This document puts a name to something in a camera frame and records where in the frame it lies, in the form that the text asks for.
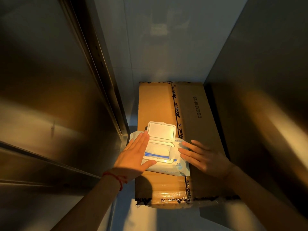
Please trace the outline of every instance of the forearm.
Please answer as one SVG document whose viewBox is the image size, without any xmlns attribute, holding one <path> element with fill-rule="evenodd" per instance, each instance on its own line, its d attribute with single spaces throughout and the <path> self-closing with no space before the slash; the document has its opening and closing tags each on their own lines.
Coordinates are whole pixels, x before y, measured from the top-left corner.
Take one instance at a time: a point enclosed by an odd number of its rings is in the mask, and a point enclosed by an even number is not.
<svg viewBox="0 0 308 231">
<path fill-rule="evenodd" d="M 102 218 L 120 190 L 120 183 L 105 175 L 96 186 L 83 197 L 52 231 L 97 231 Z"/>
<path fill-rule="evenodd" d="M 239 167 L 234 167 L 225 179 L 268 230 L 308 230 L 304 217 L 279 201 Z"/>
</svg>

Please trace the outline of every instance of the hand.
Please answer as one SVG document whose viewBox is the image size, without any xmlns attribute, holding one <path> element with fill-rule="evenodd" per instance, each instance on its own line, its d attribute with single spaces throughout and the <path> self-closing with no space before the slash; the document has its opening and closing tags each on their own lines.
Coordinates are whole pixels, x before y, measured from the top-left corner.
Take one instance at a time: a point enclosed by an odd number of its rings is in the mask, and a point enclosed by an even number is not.
<svg viewBox="0 0 308 231">
<path fill-rule="evenodd" d="M 152 165 L 155 165 L 155 160 L 148 160 L 141 164 L 149 138 L 148 132 L 145 131 L 140 133 L 135 141 L 132 139 L 120 153 L 110 172 L 115 175 L 126 176 L 127 180 L 130 181 L 140 176 Z"/>
<path fill-rule="evenodd" d="M 220 152 L 210 150 L 202 143 L 191 140 L 194 144 L 182 142 L 185 147 L 190 148 L 192 151 L 179 148 L 180 156 L 182 159 L 191 163 L 202 172 L 217 177 L 220 179 L 226 178 L 232 168 L 235 166 L 229 159 Z"/>
</svg>

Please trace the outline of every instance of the wet wipes lid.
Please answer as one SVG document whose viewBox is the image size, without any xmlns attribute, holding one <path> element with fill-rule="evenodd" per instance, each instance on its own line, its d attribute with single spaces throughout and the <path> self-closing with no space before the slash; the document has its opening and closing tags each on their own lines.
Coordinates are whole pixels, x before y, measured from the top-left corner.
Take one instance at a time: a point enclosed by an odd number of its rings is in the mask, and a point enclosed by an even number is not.
<svg viewBox="0 0 308 231">
<path fill-rule="evenodd" d="M 171 143 L 175 140 L 176 126 L 164 122 L 149 122 L 148 134 L 151 140 Z"/>
</svg>

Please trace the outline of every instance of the cardboard box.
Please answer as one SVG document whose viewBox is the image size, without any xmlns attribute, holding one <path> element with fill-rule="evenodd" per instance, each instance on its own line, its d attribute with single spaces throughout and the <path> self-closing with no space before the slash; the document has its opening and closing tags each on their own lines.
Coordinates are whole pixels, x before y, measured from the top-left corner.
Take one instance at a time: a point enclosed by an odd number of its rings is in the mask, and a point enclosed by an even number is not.
<svg viewBox="0 0 308 231">
<path fill-rule="evenodd" d="M 191 139 L 224 152 L 201 83 L 141 82 L 139 86 L 138 130 L 149 121 L 177 126 L 177 137 Z M 215 201 L 238 199 L 219 179 L 190 165 L 190 177 L 145 171 L 136 178 L 137 205 L 175 209 L 204 206 Z"/>
</svg>

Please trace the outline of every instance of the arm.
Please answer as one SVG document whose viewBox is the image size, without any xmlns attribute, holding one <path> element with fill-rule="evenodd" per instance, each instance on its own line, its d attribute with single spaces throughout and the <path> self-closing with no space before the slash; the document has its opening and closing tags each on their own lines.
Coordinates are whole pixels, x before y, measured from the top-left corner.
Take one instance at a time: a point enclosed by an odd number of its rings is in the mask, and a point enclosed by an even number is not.
<svg viewBox="0 0 308 231">
<path fill-rule="evenodd" d="M 147 131 L 131 140 L 109 170 L 114 175 L 124 176 L 127 181 L 140 176 L 147 168 L 156 164 L 141 161 L 149 141 Z M 120 190 L 120 182 L 112 175 L 104 175 L 96 186 L 83 197 L 51 231 L 97 231 L 102 218 Z"/>
<path fill-rule="evenodd" d="M 307 220 L 279 201 L 225 155 L 211 151 L 200 142 L 183 143 L 192 151 L 179 148 L 181 157 L 206 174 L 220 178 L 237 193 L 268 230 L 308 230 Z"/>
</svg>

